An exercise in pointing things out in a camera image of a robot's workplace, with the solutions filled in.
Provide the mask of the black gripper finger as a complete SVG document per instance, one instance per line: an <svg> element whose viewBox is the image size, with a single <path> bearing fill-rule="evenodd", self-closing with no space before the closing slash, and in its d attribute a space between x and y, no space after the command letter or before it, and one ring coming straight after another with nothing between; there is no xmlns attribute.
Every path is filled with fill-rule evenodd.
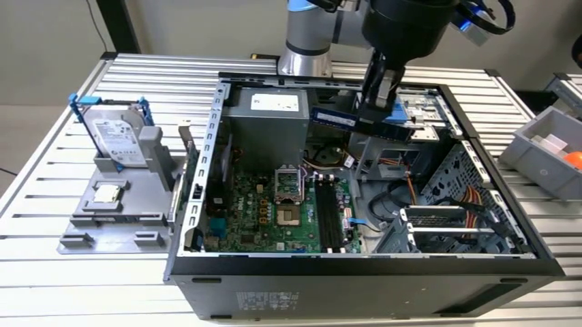
<svg viewBox="0 0 582 327"><path fill-rule="evenodd" d="M380 50L376 50L373 52L373 57L364 80L361 103L358 107L358 117L368 121L382 121L386 117L384 114L384 104L380 106L376 104L385 73L386 67L384 55Z"/></svg>
<svg viewBox="0 0 582 327"><path fill-rule="evenodd" d="M388 69L381 83L381 108L385 116L393 114L397 99L397 90L404 78L406 68Z"/></svg>

